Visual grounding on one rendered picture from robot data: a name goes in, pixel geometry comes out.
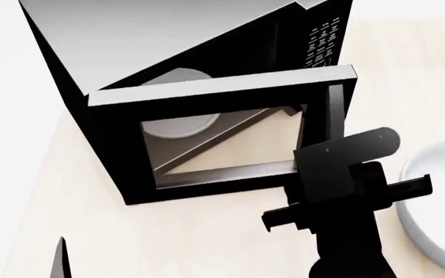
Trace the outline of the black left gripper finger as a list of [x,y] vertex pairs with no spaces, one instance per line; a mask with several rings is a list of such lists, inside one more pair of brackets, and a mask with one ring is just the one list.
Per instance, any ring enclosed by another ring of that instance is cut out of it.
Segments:
[[71,278],[66,240],[61,237],[56,246],[50,278]]

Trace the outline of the black vertical door handle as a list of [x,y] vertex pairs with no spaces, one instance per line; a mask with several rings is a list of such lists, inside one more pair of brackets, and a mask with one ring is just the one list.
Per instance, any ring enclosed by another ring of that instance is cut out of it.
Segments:
[[326,102],[326,138],[328,141],[342,138],[345,129],[345,105],[343,85],[328,88]]

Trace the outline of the black silver microwave body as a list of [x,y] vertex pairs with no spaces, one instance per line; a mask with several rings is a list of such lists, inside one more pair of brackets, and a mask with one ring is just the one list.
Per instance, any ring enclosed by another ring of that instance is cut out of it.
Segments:
[[98,156],[92,92],[142,85],[178,68],[212,78],[305,69],[311,30],[340,17],[332,66],[353,0],[19,2],[66,108]]

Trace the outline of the black microwave door with window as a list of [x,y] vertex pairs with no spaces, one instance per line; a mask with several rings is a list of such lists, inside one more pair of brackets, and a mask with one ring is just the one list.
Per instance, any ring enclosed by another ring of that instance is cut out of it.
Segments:
[[88,111],[102,147],[98,157],[127,205],[248,192],[295,182],[294,163],[277,161],[157,179],[141,122],[304,104],[314,109],[308,140],[319,143],[325,139],[328,88],[343,85],[344,102],[350,103],[357,78],[353,66],[342,65],[125,87],[93,92]]

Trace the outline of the white round bowl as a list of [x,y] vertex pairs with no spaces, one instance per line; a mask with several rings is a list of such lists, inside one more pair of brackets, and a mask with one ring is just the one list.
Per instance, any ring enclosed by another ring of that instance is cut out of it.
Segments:
[[401,201],[396,211],[413,245],[445,269],[445,142],[436,143],[410,157],[400,173],[401,181],[429,175],[433,192]]

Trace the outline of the white round turntable plate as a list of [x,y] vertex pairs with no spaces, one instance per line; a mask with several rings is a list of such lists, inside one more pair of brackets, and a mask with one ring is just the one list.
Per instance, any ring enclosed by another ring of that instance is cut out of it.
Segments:
[[[173,69],[161,76],[143,83],[142,86],[158,85],[163,83],[179,83],[188,80],[210,79],[206,73],[196,69]],[[211,127],[220,114],[199,115],[194,117],[177,117],[167,120],[153,120],[142,122],[146,134],[164,139],[179,139],[194,136]]]

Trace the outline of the microwave control panel white print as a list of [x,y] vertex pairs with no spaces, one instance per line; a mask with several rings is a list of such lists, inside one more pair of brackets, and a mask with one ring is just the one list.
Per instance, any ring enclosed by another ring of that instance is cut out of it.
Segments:
[[330,66],[332,64],[340,22],[340,17],[333,18],[327,22],[322,22],[318,27],[311,30],[304,62],[305,68]]

